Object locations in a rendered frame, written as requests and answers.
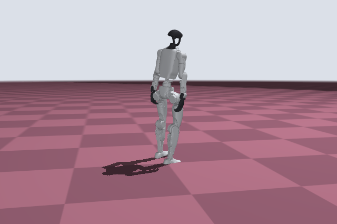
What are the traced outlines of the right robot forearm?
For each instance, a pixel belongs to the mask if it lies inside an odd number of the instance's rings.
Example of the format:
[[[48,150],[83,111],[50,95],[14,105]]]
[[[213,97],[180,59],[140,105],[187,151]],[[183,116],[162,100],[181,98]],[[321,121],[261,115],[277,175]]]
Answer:
[[[187,73],[183,73],[182,80],[180,80],[180,95],[181,93],[184,94],[183,98],[186,98],[186,80],[187,80]]]

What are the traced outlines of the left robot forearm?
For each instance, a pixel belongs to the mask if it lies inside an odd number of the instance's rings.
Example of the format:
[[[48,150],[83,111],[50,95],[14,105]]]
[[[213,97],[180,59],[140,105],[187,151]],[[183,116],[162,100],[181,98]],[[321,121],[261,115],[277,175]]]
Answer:
[[[152,85],[151,85],[151,86],[154,86],[154,90],[157,89],[159,78],[160,78],[159,74],[156,74],[155,71],[154,71],[153,82],[152,82]]]

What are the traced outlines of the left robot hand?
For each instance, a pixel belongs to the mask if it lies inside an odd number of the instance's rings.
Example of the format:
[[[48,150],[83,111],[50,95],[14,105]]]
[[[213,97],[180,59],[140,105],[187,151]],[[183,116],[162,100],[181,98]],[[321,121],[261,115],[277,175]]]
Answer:
[[[151,86],[151,102],[154,103],[154,104],[158,104],[154,98],[153,98],[153,93],[156,92],[156,90],[154,90],[154,86]]]

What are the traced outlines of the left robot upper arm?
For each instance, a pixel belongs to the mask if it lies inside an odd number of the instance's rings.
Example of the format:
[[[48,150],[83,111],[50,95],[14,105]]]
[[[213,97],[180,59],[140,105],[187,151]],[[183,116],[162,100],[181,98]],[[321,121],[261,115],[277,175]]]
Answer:
[[[160,74],[160,72],[159,72],[159,65],[160,65],[161,51],[162,51],[162,49],[158,50],[158,52],[157,52],[157,60],[156,60],[156,68],[155,68],[155,73],[156,74]]]

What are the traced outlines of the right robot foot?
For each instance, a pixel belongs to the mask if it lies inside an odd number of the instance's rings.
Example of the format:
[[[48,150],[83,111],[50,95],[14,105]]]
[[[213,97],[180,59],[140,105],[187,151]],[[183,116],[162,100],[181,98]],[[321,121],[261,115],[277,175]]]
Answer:
[[[163,164],[170,164],[170,163],[177,163],[177,162],[181,162],[181,161],[180,160],[176,160],[174,158],[172,160],[169,160],[169,158],[168,158],[168,159],[164,160]]]

